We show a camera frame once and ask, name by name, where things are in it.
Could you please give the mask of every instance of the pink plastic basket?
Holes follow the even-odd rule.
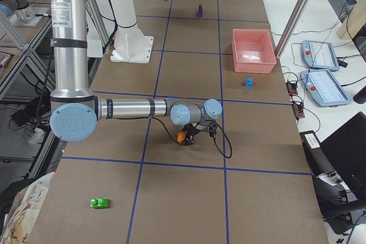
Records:
[[[233,29],[234,70],[269,74],[277,63],[267,30]]]

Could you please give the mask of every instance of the blue machine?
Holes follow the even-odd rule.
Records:
[[[350,97],[328,69],[307,70],[300,73],[306,90],[320,107],[351,103]]]
[[[331,43],[304,40],[301,48],[304,61],[309,68],[339,70],[337,56]]]

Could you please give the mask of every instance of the sticker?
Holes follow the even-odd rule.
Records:
[[[314,134],[306,134],[305,138],[307,139],[311,149],[320,148],[318,140]]]
[[[71,3],[51,2],[52,27],[72,27]]]

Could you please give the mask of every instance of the black screen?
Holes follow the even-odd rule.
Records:
[[[355,196],[366,198],[366,116],[357,113],[320,147]]]

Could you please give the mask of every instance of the green object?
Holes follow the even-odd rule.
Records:
[[[109,199],[105,197],[92,198],[90,200],[90,207],[93,207],[94,209],[108,208]]]

